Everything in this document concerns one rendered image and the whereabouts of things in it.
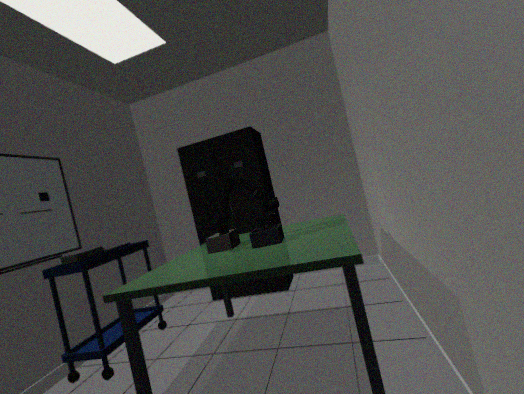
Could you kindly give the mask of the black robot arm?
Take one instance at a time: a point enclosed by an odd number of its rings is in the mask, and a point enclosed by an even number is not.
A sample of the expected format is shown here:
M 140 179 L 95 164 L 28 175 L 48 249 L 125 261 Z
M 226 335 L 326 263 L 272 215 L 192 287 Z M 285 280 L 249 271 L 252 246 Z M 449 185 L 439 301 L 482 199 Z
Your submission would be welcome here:
M 256 203 L 259 204 L 260 209 L 268 209 L 268 207 L 270 208 L 279 207 L 279 201 L 277 197 L 270 198 L 265 191 L 254 187 L 253 185 L 245 181 L 243 178 L 237 178 L 233 180 L 226 179 L 223 182 L 224 195 L 223 195 L 222 207 L 218 215 L 217 222 L 215 224 L 215 226 L 218 227 L 218 231 L 220 235 L 229 233 L 227 221 L 229 219 L 230 214 L 228 214 L 227 210 L 228 210 L 228 204 L 229 204 L 229 199 L 230 199 L 230 193 L 235 184 L 240 184 L 243 187 L 245 187 L 246 189 L 248 189 L 249 191 L 251 191 L 259 199 Z M 275 216 L 277 216 L 277 212 L 276 211 L 271 212 L 270 210 L 268 211 L 264 210 L 263 216 L 269 219 L 275 218 Z

